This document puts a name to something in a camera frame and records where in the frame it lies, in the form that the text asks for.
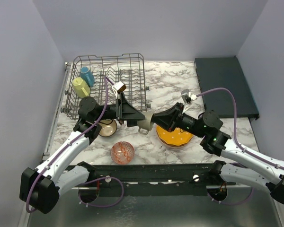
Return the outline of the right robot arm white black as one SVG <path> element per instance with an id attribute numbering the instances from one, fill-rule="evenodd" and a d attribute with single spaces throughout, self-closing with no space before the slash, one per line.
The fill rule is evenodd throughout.
<path id="1" fill-rule="evenodd" d="M 193 118 L 184 113 L 184 105 L 155 113 L 151 121 L 172 132 L 180 128 L 202 138 L 200 146 L 208 153 L 238 162 L 244 168 L 234 168 L 229 164 L 210 171 L 209 182 L 220 185 L 222 182 L 241 183 L 269 192 L 271 197 L 284 205 L 284 161 L 274 159 L 242 145 L 238 140 L 220 130 L 223 122 L 214 111 L 205 111 Z"/>

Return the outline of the small grey cup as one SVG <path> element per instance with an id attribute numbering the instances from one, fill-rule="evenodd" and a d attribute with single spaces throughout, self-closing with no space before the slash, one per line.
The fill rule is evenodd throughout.
<path id="1" fill-rule="evenodd" d="M 154 112 L 148 111 L 142 112 L 142 114 L 144 115 L 145 119 L 137 122 L 139 127 L 138 132 L 142 135 L 147 135 L 152 130 L 154 125 L 154 123 L 151 121 Z"/>

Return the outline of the grey wire dish rack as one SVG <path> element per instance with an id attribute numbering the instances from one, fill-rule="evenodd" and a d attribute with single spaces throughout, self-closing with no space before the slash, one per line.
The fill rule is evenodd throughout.
<path id="1" fill-rule="evenodd" d="M 124 96 L 133 107 L 142 112 L 150 108 L 146 98 L 149 87 L 145 83 L 144 57 L 140 53 L 124 53 L 117 56 L 81 55 L 77 56 L 70 65 L 61 107 L 61 113 L 66 114 L 70 119 L 78 119 L 81 100 L 73 88 L 72 81 L 80 76 L 80 71 L 84 67 L 91 71 L 94 78 L 89 95 L 100 105 L 105 103 L 104 77 L 107 77 L 110 80 L 107 83 L 109 104 L 115 103 L 112 85 L 121 81 L 126 86 Z"/>

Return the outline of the dark brown cream bowl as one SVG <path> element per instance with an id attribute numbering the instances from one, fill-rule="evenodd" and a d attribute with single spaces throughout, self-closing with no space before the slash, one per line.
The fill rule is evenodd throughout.
<path id="1" fill-rule="evenodd" d="M 117 123 L 115 120 L 102 120 L 99 122 L 102 127 L 99 135 L 102 137 L 110 137 L 114 135 L 117 130 Z"/>

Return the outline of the blue floral mug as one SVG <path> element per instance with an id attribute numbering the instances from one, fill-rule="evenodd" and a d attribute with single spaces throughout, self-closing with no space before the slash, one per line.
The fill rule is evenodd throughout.
<path id="1" fill-rule="evenodd" d="M 89 87 L 94 86 L 94 76 L 88 67 L 80 69 L 80 77 L 87 83 Z"/>

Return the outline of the red patterned bowl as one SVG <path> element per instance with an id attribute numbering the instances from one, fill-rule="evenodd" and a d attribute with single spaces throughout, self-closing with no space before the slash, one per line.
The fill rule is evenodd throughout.
<path id="1" fill-rule="evenodd" d="M 134 157 L 134 147 L 126 141 L 117 142 L 112 146 L 110 156 L 117 164 L 128 164 Z"/>

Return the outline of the orange polka dot plate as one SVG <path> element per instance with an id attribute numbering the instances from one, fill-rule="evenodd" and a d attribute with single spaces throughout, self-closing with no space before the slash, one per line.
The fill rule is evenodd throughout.
<path id="1" fill-rule="evenodd" d="M 175 128 L 174 131 L 168 132 L 160 126 L 156 126 L 156 133 L 161 142 L 171 147 L 181 147 L 188 144 L 194 137 L 193 134 L 184 131 L 180 128 Z"/>

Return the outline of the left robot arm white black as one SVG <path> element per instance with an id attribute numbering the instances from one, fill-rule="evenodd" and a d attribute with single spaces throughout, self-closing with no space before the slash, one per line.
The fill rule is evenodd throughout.
<path id="1" fill-rule="evenodd" d="M 94 98 L 87 96 L 81 99 L 78 114 L 79 119 L 62 146 L 36 168 L 28 167 L 23 171 L 19 197 L 26 203 L 28 213 L 38 210 L 46 214 L 55 207 L 63 190 L 77 184 L 90 187 L 95 183 L 95 174 L 83 166 L 77 166 L 69 173 L 65 169 L 98 137 L 101 120 L 118 119 L 137 125 L 146 118 L 127 102 L 123 93 L 114 105 L 99 105 Z"/>

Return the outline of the yellow green mug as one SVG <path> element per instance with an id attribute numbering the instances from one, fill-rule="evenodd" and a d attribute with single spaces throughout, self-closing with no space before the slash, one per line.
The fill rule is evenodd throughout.
<path id="1" fill-rule="evenodd" d="M 79 98 L 85 98 L 90 94 L 90 88 L 81 77 L 76 77 L 72 81 L 73 89 Z"/>

